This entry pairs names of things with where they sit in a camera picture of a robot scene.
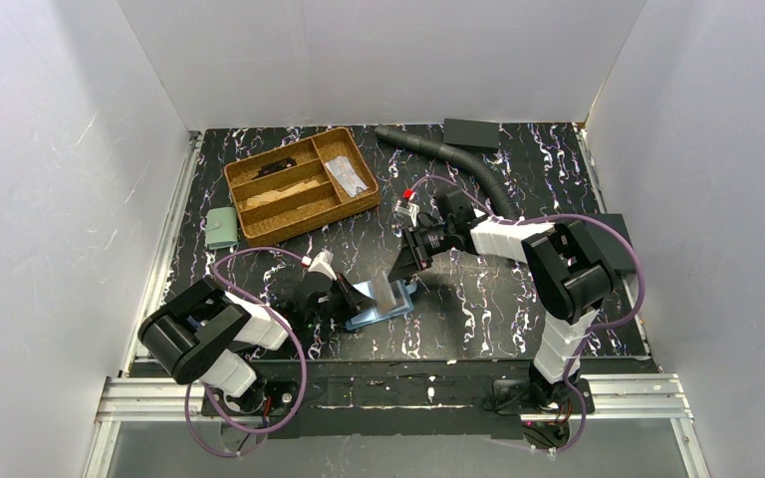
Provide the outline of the light blue card holder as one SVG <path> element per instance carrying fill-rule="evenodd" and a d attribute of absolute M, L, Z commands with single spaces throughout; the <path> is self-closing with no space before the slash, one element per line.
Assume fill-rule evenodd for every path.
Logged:
<path fill-rule="evenodd" d="M 358 329 L 406 315 L 414 310 L 411 295 L 417 286 L 413 280 L 400 279 L 386 284 L 385 275 L 379 273 L 371 280 L 355 284 L 354 288 L 365 298 L 371 299 L 373 304 L 346 321 L 345 328 L 348 332 L 356 332 Z"/>

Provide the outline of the gold VIP credit card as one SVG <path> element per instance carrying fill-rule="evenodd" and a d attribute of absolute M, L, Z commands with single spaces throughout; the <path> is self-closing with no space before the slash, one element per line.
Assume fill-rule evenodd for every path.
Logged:
<path fill-rule="evenodd" d="M 285 189 L 273 191 L 273 197 L 275 200 L 282 199 L 284 197 L 288 197 L 288 196 L 309 190 L 311 188 L 315 188 L 319 185 L 320 183 L 318 180 L 299 182 Z"/>

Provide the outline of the silver VIP credit card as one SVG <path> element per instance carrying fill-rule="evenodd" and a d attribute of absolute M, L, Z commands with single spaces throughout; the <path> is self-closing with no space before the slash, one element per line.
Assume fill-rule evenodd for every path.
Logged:
<path fill-rule="evenodd" d="M 346 191 L 346 193 L 351 198 L 354 198 L 360 194 L 363 194 L 369 188 L 366 185 L 366 183 L 359 177 L 357 173 L 355 176 L 349 176 L 349 177 L 336 176 L 335 178 L 337 182 L 341 185 L 341 187 Z"/>

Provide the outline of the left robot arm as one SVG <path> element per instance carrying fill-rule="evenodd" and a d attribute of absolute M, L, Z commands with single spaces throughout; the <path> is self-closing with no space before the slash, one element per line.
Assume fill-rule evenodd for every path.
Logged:
<path fill-rule="evenodd" d="M 148 316 L 137 336 L 176 383 L 201 381 L 240 398 L 257 375 L 232 344 L 275 351 L 289 338 L 276 317 L 298 332 L 316 320 L 348 321 L 376 304 L 340 273 L 310 272 L 274 306 L 246 301 L 203 278 Z"/>

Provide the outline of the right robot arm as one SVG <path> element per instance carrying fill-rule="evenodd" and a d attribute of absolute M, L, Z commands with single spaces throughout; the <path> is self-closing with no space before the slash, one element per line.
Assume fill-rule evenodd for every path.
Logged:
<path fill-rule="evenodd" d="M 410 198 L 405 193 L 398 205 L 412 223 L 402 230 L 388 280 L 409 279 L 451 249 L 527 265 L 546 322 L 523 394 L 541 405 L 566 400 L 578 376 L 583 340 L 619 282 L 613 255 L 593 232 L 609 235 L 627 254 L 633 251 L 630 243 L 610 225 L 578 214 L 514 220 L 477 213 L 461 190 L 437 196 L 437 216 L 421 213 Z"/>

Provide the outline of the white card in tray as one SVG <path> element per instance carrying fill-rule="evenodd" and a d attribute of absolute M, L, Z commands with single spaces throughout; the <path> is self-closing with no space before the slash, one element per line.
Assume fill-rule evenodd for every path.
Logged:
<path fill-rule="evenodd" d="M 336 158 L 325 162 L 324 165 L 334 177 L 349 177 L 356 175 L 350 160 L 343 155 L 337 156 Z"/>

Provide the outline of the black flat box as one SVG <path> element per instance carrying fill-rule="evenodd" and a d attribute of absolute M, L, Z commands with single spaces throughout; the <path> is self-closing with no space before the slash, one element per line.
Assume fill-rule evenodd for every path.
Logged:
<path fill-rule="evenodd" d="M 500 124 L 472 119 L 445 119 L 443 142 L 469 151 L 496 152 L 500 147 Z"/>

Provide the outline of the wooden utensil in tray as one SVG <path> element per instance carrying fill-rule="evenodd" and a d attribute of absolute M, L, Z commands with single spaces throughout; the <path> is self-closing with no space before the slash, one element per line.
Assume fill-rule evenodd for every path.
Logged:
<path fill-rule="evenodd" d="M 311 180 L 306 182 L 299 182 L 284 189 L 275 189 L 260 194 L 256 194 L 248 198 L 244 203 L 244 209 L 252 209 L 264 204 L 274 202 L 276 200 L 315 188 L 320 185 L 318 180 Z"/>

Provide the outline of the woven wicker organizer tray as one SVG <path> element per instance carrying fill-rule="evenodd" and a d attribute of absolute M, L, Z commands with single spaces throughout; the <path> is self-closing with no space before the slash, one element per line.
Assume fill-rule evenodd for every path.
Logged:
<path fill-rule="evenodd" d="M 380 187 L 346 127 L 226 165 L 242 236 L 272 246 L 377 207 Z"/>

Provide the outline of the green small wallet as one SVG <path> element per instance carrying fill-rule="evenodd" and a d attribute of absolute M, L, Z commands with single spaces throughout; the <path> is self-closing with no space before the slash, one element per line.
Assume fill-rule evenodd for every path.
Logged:
<path fill-rule="evenodd" d="M 237 210 L 233 206 L 213 208 L 207 212 L 206 248 L 210 251 L 227 249 L 239 243 Z"/>

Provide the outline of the black item in tray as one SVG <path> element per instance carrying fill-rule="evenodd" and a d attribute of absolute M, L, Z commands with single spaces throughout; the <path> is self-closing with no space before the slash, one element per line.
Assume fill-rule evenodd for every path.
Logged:
<path fill-rule="evenodd" d="M 258 172 L 253 176 L 254 179 L 266 177 L 271 174 L 286 170 L 290 167 L 294 167 L 298 164 L 298 161 L 294 157 L 285 157 L 276 161 L 270 162 L 260 167 Z"/>

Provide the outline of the black box right side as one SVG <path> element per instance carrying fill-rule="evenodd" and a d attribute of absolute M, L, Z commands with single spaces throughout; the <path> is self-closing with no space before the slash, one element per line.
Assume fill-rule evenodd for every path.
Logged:
<path fill-rule="evenodd" d="M 630 234 L 624 219 L 619 213 L 592 214 L 592 217 L 617 231 L 629 244 L 632 244 Z M 637 268 L 626 248 L 610 233 L 602 228 L 587 224 L 587 227 L 597 245 L 620 277 L 628 277 L 637 272 Z"/>

